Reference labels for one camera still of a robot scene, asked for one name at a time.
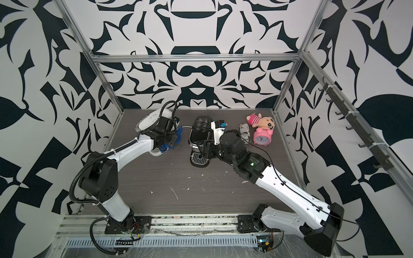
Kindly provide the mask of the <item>blue cloth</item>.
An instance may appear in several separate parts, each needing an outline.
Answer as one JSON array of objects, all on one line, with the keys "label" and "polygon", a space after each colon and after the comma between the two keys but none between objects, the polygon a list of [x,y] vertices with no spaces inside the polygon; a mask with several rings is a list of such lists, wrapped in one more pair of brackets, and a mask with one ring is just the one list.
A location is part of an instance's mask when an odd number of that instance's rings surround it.
[{"label": "blue cloth", "polygon": [[182,131],[183,128],[179,127],[175,134],[171,135],[169,138],[167,138],[166,142],[161,145],[160,147],[160,151],[161,153],[164,153],[166,151],[168,151],[169,149],[174,149],[176,145],[178,145],[182,139]]}]

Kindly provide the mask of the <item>black coffee machine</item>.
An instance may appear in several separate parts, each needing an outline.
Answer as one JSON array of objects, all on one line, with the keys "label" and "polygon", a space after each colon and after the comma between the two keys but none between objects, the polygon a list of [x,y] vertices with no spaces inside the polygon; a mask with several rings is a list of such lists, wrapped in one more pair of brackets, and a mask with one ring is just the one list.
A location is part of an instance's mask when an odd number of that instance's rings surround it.
[{"label": "black coffee machine", "polygon": [[203,154],[203,145],[209,140],[212,118],[198,116],[191,127],[188,143],[191,147],[190,163],[197,168],[205,168],[210,160]]}]

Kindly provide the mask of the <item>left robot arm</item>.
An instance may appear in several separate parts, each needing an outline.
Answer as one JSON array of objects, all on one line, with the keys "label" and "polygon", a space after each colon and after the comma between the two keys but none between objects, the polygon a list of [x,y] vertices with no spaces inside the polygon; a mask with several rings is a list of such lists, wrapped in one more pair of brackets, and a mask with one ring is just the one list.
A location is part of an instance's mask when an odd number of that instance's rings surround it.
[{"label": "left robot arm", "polygon": [[105,153],[93,152],[87,163],[77,173],[69,188],[72,202],[91,203],[104,212],[110,225],[117,231],[126,232],[136,223],[132,209],[125,204],[118,190],[120,170],[141,155],[173,146],[179,138],[177,117],[161,116],[155,124],[142,130],[131,141]]}]

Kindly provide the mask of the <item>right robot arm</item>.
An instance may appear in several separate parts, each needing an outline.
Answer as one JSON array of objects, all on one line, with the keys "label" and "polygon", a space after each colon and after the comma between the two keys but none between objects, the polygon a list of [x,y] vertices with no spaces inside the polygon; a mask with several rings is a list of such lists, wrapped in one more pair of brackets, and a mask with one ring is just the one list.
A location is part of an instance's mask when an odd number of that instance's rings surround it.
[{"label": "right robot arm", "polygon": [[217,158],[231,165],[241,178],[268,191],[292,209],[292,212],[282,212],[259,206],[255,216],[264,226],[299,236],[320,255],[331,256],[344,218],[341,205],[321,201],[295,185],[269,159],[247,150],[235,131],[224,132],[218,143],[203,140],[198,141],[197,146],[203,157]]}]

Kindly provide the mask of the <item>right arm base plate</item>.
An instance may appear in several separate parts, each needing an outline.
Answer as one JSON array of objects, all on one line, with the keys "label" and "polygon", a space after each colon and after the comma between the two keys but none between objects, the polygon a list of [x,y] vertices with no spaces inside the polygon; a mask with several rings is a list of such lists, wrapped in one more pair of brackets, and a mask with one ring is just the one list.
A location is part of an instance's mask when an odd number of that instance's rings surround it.
[{"label": "right arm base plate", "polygon": [[279,229],[270,229],[261,220],[252,215],[237,216],[237,231],[241,234],[247,233],[282,233]]}]

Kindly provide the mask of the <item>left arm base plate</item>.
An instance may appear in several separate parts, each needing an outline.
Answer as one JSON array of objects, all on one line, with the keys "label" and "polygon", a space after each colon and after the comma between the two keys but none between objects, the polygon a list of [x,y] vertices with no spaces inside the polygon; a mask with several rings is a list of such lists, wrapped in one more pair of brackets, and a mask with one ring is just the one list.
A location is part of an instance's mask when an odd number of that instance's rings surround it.
[{"label": "left arm base plate", "polygon": [[141,234],[146,233],[151,228],[152,216],[134,216],[126,218],[123,222],[116,221],[111,217],[106,225],[105,234]]}]

